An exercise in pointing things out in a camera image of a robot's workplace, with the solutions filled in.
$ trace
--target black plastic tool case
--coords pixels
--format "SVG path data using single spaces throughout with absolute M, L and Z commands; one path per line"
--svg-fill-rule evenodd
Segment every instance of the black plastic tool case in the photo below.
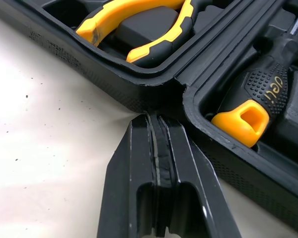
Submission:
M 64 10 L 66 2 L 73 9 Z M 0 0 L 0 17 L 132 111 L 181 120 L 221 178 L 298 231 L 298 150 L 273 143 L 277 126 L 250 149 L 210 123 L 232 79 L 291 27 L 298 0 L 215 0 L 223 10 L 160 66 L 146 69 L 73 31 L 104 2 Z M 298 61 L 290 74 L 298 75 Z

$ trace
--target white surface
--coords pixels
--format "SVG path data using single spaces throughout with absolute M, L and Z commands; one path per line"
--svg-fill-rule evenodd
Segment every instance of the white surface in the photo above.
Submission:
M 96 238 L 106 166 L 135 116 L 0 20 L 0 238 Z M 298 238 L 222 187 L 243 238 Z

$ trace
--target pliers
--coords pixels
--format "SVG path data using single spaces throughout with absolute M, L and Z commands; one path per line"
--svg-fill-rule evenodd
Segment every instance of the pliers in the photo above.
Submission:
M 182 6 L 177 21 L 167 33 L 127 55 L 129 63 L 140 67 L 156 66 L 188 40 L 199 9 L 211 3 L 212 0 L 112 0 L 90 13 L 76 33 L 97 47 L 120 22 L 134 14 L 159 6 L 172 9 Z

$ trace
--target tool compartment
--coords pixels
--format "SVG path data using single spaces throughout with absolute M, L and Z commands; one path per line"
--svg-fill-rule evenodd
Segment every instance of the tool compartment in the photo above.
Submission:
M 244 146 L 211 123 L 233 80 L 291 28 L 298 0 L 213 1 L 197 14 L 189 40 L 152 68 L 125 61 L 139 42 L 157 38 L 135 32 L 142 14 L 121 23 L 98 48 L 75 33 L 107 2 L 0 0 L 0 17 L 130 110 L 157 110 L 181 120 L 221 178 L 298 231 L 298 60 L 288 72 L 294 107 L 285 108 L 255 146 Z M 153 22 L 165 13 L 160 10 L 149 10 Z M 172 19 L 159 26 L 161 32 L 179 14 L 168 11 Z
M 285 3 L 245 48 L 238 63 L 224 60 L 213 75 L 206 71 L 199 75 L 192 85 L 197 90 L 189 88 L 184 93 L 184 107 L 190 135 L 217 174 L 298 231 L 298 60 L 288 70 L 286 107 L 253 147 L 211 123 L 234 79 L 267 53 L 273 40 L 287 32 L 297 17 L 298 1 Z

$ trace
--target screwdriver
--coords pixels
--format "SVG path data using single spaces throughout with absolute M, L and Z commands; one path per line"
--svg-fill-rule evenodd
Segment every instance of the screwdriver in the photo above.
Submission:
M 252 147 L 288 100 L 288 70 L 298 59 L 298 19 L 272 49 L 234 81 L 212 123 Z

